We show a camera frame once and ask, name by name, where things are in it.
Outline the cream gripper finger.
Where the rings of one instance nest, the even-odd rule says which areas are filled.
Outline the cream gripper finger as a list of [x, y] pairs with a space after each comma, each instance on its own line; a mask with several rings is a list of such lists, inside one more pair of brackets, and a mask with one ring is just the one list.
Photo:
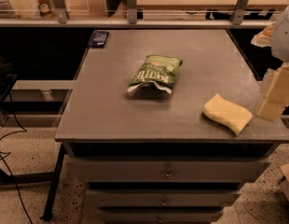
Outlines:
[[269, 69], [264, 75], [260, 96], [255, 106], [256, 115], [273, 121], [289, 106], [289, 63], [277, 70]]
[[251, 44], [260, 48], [270, 47], [274, 27], [275, 27], [275, 22], [268, 25], [266, 28], [264, 28], [261, 32], [259, 32], [257, 35], [255, 35], [252, 38]]

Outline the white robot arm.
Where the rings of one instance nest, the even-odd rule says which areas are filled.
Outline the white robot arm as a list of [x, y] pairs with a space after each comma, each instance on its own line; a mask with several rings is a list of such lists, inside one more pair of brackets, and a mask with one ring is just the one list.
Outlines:
[[273, 121], [289, 106], [289, 5], [275, 22], [253, 37], [251, 44], [271, 47], [272, 56], [282, 61], [280, 68], [265, 74], [255, 107], [259, 118]]

